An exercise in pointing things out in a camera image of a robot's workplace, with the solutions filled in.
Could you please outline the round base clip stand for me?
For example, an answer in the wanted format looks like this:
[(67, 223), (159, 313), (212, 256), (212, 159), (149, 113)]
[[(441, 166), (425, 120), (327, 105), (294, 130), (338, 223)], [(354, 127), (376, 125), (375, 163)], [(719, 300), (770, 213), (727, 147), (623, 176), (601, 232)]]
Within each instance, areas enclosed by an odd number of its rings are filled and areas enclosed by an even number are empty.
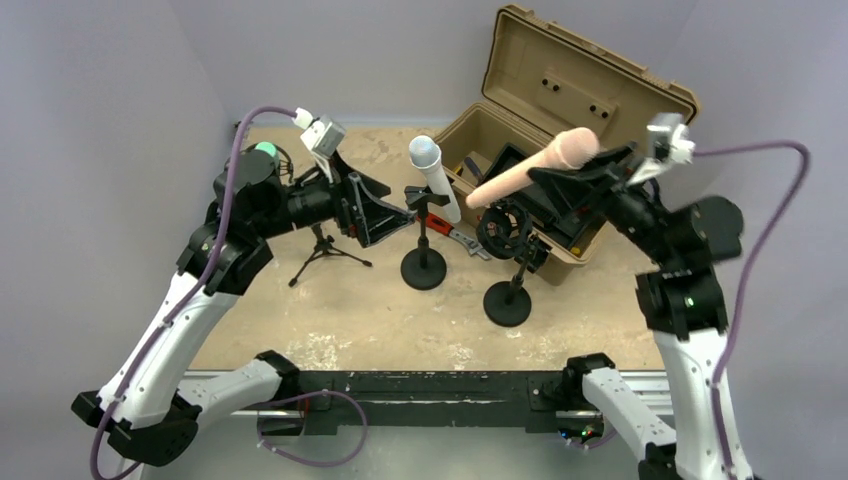
[(407, 186), (404, 190), (407, 206), (414, 210), (419, 220), (420, 234), (417, 247), (409, 251), (400, 264), (404, 282), (415, 290), (427, 291), (438, 287), (447, 274), (444, 257), (430, 247), (427, 238), (429, 205), (445, 206), (447, 195), (433, 193), (428, 187)]

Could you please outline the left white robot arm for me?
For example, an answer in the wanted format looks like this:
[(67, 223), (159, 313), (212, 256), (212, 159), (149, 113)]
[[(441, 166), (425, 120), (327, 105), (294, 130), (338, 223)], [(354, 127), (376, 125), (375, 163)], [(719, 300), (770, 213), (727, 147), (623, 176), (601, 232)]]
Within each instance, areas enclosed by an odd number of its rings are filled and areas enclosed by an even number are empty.
[(272, 261), (272, 238), (332, 221), (366, 248), (414, 220), (387, 201), (387, 185), (338, 155), (327, 171), (313, 167), (291, 184), (279, 164), (254, 146), (225, 165), (142, 339), (106, 385), (74, 400), (73, 412), (122, 457), (167, 465), (210, 423), (258, 404), (284, 409), (301, 395), (299, 369), (273, 351), (196, 386), (182, 382), (208, 335)]

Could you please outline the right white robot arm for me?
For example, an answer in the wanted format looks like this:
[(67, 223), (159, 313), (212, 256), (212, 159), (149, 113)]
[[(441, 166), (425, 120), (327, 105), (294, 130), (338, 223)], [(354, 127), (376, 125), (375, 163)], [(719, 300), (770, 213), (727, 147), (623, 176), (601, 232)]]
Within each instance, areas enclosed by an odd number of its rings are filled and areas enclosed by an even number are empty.
[(577, 187), (589, 207), (637, 246), (654, 270), (636, 278), (636, 297), (661, 354), (674, 425), (626, 385), (610, 358), (570, 358), (558, 396), (599, 410), (638, 461), (643, 479), (751, 479), (724, 380), (733, 341), (715, 265), (740, 256), (744, 220), (721, 196), (667, 209), (643, 188), (637, 162), (592, 172), (536, 167), (530, 179), (554, 200)]

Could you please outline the round base shock mount stand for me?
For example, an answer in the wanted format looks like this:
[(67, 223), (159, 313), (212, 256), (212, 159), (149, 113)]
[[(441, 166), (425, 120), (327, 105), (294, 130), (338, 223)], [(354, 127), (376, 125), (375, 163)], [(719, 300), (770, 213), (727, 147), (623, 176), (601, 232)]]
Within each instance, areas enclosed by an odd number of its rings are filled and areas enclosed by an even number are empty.
[(485, 209), (476, 226), (483, 250), (498, 260), (516, 260), (519, 269), (510, 280), (493, 283), (483, 296), (487, 318), (500, 327), (524, 323), (532, 311), (532, 299), (524, 287), (524, 275), (541, 251), (533, 233), (530, 213), (512, 199), (501, 199)]

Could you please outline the white microphone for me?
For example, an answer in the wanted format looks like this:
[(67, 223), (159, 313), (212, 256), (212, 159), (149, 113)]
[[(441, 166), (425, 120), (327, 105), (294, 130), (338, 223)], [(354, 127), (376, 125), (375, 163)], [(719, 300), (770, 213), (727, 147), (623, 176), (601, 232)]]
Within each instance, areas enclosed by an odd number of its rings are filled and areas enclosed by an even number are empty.
[(431, 191), (448, 197), (449, 201), (443, 207), (444, 218), (451, 224), (459, 223), (462, 220), (461, 209), (443, 169), (439, 145), (427, 135), (418, 135), (410, 141), (408, 149), (411, 164), (425, 177)]

